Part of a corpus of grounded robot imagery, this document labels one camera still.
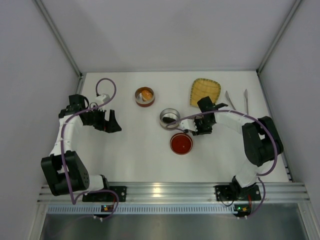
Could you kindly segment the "orange food piece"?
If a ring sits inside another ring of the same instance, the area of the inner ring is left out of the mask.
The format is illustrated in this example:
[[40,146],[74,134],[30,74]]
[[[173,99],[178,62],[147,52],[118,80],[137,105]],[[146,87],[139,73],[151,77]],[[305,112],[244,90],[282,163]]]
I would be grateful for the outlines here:
[[147,102],[153,98],[153,94],[149,90],[145,89],[141,92],[141,97],[144,102]]

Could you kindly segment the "red steel container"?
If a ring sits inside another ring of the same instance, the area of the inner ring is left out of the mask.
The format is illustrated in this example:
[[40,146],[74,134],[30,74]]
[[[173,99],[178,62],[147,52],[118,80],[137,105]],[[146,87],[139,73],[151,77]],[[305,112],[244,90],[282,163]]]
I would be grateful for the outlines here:
[[134,99],[138,106],[146,108],[155,102],[156,97],[152,88],[144,86],[135,91]]

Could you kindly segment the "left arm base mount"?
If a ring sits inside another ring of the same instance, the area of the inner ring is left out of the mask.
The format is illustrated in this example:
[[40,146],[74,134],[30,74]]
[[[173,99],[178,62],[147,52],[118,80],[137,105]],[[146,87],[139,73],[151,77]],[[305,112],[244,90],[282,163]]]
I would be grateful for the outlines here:
[[126,186],[110,186],[109,189],[91,191],[82,197],[85,203],[125,202],[127,197]]

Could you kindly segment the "yellow bamboo tray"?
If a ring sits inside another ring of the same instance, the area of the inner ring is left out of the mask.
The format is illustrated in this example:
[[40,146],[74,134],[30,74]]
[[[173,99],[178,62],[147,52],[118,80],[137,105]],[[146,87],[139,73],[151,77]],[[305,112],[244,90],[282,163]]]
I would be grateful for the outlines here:
[[189,105],[198,107],[198,101],[205,97],[209,97],[212,103],[216,104],[220,97],[221,89],[221,85],[214,80],[197,78],[191,86]]

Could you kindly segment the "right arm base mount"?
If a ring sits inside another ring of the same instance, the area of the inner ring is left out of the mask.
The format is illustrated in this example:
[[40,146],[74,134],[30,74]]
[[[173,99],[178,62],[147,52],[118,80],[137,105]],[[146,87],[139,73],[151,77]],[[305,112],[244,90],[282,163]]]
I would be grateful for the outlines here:
[[260,201],[262,196],[259,187],[254,184],[249,187],[241,188],[233,184],[216,185],[216,199],[223,202],[232,201]]

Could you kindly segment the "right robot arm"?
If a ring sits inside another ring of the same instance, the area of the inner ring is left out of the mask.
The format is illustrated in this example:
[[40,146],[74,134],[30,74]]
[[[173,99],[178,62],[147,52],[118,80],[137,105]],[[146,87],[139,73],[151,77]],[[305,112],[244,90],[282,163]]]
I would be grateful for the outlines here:
[[214,104],[206,96],[197,102],[202,116],[194,117],[194,136],[211,134],[213,126],[224,125],[242,135],[246,160],[240,171],[233,176],[226,190],[221,190],[220,200],[242,200],[255,190],[258,177],[272,173],[278,162],[278,155],[284,146],[269,116],[258,119],[236,110],[219,110],[225,103]]

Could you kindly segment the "metal tongs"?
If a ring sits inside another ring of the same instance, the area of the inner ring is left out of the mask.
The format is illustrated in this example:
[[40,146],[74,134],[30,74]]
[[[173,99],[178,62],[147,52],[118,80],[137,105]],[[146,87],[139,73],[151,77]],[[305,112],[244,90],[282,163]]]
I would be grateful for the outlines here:
[[[245,113],[248,115],[249,114],[249,98],[248,98],[248,90],[247,89],[244,90],[243,96],[244,96],[244,103],[245,103]],[[225,91],[225,98],[228,101],[230,107],[236,111],[236,108],[235,108],[227,90]]]

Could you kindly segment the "left frame post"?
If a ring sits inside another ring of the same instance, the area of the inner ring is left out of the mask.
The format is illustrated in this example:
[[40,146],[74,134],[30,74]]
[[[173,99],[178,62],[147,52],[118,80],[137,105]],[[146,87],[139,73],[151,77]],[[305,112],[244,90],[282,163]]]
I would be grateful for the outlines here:
[[45,23],[47,24],[49,30],[53,34],[54,39],[58,43],[60,49],[62,50],[62,52],[63,52],[64,56],[66,57],[67,61],[69,62],[69,64],[71,65],[73,71],[75,72],[77,77],[79,79],[81,79],[83,74],[80,71],[80,68],[78,67],[75,59],[73,58],[63,36],[61,35],[58,27],[56,26],[56,24],[55,24],[53,18],[51,17],[48,9],[46,8],[45,4],[43,3],[42,0],[33,0],[32,2],[34,3],[35,7],[38,9],[40,15],[42,16],[42,18],[45,21]]

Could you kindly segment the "red lid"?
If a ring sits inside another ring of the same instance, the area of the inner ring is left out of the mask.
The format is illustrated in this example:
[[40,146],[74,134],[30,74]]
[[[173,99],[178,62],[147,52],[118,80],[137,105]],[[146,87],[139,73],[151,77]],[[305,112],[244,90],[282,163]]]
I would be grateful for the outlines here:
[[171,150],[177,155],[186,155],[193,148],[192,138],[185,133],[174,134],[169,142]]

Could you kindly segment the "aluminium front rail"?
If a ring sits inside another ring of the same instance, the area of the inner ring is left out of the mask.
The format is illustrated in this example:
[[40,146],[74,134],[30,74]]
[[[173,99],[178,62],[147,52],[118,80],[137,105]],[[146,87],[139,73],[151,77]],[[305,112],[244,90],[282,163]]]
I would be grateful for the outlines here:
[[[126,187],[127,204],[213,204],[222,195],[216,182],[112,182]],[[303,183],[266,182],[256,184],[255,195],[264,196],[265,203],[299,203],[310,200]]]

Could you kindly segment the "beige steel container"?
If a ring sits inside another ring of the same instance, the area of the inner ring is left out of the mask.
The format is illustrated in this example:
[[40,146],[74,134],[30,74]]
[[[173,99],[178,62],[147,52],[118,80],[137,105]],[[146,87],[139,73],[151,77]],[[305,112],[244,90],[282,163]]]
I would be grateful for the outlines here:
[[166,108],[161,111],[159,115],[159,123],[161,127],[165,130],[177,130],[179,129],[179,122],[170,125],[171,123],[178,121],[180,119],[180,113],[174,108]]

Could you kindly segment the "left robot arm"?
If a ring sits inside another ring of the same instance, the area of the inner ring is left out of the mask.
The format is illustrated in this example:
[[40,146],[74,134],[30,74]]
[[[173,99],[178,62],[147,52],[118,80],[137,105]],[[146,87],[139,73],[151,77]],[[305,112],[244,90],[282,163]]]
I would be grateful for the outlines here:
[[69,104],[58,115],[59,130],[54,147],[41,160],[47,184],[54,196],[106,190],[109,188],[107,178],[102,174],[89,174],[77,153],[77,147],[84,126],[108,134],[122,130],[115,111],[106,111],[103,105],[110,97],[102,94],[96,98],[94,105],[90,105],[88,98],[80,94],[70,95],[68,99]]

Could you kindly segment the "black spiky food piece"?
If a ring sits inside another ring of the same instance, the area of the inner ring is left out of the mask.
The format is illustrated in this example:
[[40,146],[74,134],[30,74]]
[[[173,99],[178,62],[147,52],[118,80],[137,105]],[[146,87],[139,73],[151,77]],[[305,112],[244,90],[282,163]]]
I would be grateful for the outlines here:
[[162,118],[162,121],[163,121],[166,125],[168,125],[168,124],[170,124],[170,123],[175,122],[176,119],[175,119],[174,117],[171,117],[171,116],[164,116],[164,117]]

